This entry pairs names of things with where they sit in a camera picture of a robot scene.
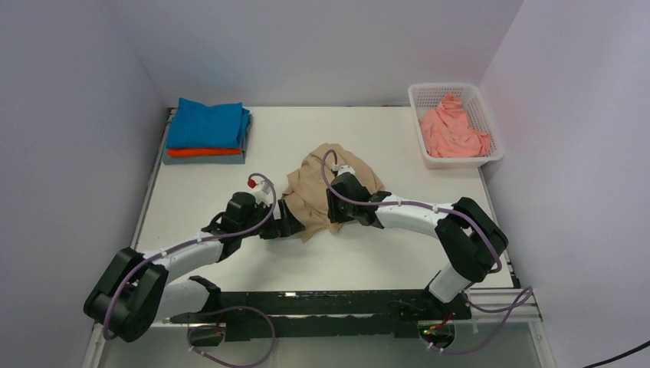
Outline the beige t shirt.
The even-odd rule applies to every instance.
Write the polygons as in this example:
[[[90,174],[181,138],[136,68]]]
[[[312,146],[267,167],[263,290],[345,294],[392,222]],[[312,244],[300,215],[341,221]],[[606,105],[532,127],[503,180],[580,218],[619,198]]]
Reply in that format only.
[[[303,242],[309,241],[320,230],[327,230],[336,235],[342,227],[340,223],[332,223],[327,217],[327,186],[321,175],[321,163],[329,150],[336,153],[337,159],[329,156],[326,160],[327,168],[334,163],[347,164],[355,170],[357,179],[371,193],[385,188],[373,169],[358,156],[339,144],[321,144],[303,158],[300,167],[287,174],[287,188],[283,192],[283,199],[290,212],[305,226],[300,235]]]

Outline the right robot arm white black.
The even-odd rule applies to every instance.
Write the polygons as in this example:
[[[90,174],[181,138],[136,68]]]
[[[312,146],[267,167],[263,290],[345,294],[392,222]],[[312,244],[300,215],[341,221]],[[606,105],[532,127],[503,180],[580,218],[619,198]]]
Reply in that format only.
[[[438,239],[448,263],[425,288],[422,307],[430,317],[443,317],[464,289],[501,270],[509,241],[473,199],[442,205],[417,202],[387,191],[370,192],[351,169],[338,167],[333,174],[326,182],[330,222],[356,221]]]

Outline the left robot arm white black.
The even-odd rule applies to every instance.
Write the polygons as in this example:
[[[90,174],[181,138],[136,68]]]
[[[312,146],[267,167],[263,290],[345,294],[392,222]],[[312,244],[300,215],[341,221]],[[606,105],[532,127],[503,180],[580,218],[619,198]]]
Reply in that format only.
[[[236,192],[198,235],[182,247],[153,253],[118,251],[84,302],[84,313],[113,337],[133,342],[167,317],[202,322],[222,309],[222,290],[196,269],[224,261],[244,238],[287,238],[305,230],[285,200],[273,205]]]

